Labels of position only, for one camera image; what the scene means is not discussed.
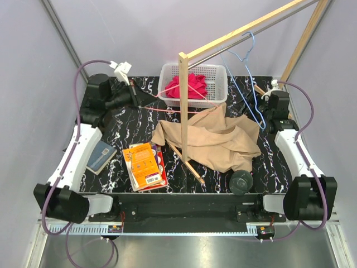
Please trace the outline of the pink wire hanger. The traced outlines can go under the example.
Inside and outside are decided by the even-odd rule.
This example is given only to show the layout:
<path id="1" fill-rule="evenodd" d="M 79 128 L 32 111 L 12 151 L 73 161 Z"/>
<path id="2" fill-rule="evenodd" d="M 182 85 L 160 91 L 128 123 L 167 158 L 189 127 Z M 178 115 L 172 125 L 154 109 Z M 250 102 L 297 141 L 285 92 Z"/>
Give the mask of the pink wire hanger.
<path id="1" fill-rule="evenodd" d="M 161 88 L 156 97 L 163 100 L 168 107 L 179 107 L 179 98 L 168 98 Z M 226 102 L 228 96 L 227 85 L 217 87 L 214 83 L 209 82 L 207 85 L 208 94 L 204 99 L 188 99 L 189 108 L 209 109 L 220 106 Z"/>

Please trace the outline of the beige t shirt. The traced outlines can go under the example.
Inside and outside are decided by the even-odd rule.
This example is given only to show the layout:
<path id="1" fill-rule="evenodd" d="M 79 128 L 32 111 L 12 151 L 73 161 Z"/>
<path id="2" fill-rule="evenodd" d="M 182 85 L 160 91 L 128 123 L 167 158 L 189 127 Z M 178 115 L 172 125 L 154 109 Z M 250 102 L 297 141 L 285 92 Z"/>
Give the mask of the beige t shirt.
<path id="1" fill-rule="evenodd" d="M 261 155 L 259 126 L 246 115 L 226 117 L 226 104 L 192 116 L 187 124 L 188 158 L 209 169 L 252 171 L 252 159 Z"/>

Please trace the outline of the red t shirt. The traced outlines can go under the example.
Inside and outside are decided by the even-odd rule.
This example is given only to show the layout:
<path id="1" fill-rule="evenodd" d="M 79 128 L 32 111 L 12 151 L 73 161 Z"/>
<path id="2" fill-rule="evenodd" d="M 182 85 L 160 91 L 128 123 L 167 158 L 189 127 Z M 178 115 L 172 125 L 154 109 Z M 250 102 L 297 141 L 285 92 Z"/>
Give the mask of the red t shirt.
<path id="1" fill-rule="evenodd" d="M 168 98 L 180 98 L 180 80 L 175 76 L 165 87 L 164 92 Z M 188 75 L 188 99 L 204 99 L 208 94 L 206 76 Z"/>

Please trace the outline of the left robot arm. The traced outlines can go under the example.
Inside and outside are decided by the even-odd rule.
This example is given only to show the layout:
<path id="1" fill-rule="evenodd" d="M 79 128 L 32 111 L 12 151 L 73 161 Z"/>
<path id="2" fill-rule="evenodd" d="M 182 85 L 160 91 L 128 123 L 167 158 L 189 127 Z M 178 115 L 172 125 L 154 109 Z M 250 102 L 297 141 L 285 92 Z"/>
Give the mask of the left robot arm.
<path id="1" fill-rule="evenodd" d="M 110 77 L 95 74 L 89 78 L 70 143 L 58 167 L 46 184 L 37 184 L 34 197 L 42 210 L 42 219 L 54 218 L 82 223 L 88 216 L 101 213 L 108 221 L 120 216 L 120 207 L 108 194 L 79 194 L 80 182 L 96 145 L 101 140 L 112 111 L 125 106 L 140 109 L 156 101 L 134 80 L 120 82 L 112 90 Z"/>

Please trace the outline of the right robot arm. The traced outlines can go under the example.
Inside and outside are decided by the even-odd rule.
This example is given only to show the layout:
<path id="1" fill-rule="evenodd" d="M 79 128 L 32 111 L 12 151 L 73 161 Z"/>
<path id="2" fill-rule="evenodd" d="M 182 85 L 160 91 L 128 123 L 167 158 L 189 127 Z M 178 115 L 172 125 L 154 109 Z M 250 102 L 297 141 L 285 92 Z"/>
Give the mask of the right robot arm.
<path id="1" fill-rule="evenodd" d="M 281 152 L 292 182 L 286 193 L 259 194 L 253 214 L 262 222 L 280 214 L 291 221 L 326 223 L 332 214 L 337 181 L 325 175 L 308 153 L 301 128 L 288 117 L 289 104 L 290 95 L 281 90 L 270 90 L 258 102 L 267 126 L 263 134 Z"/>

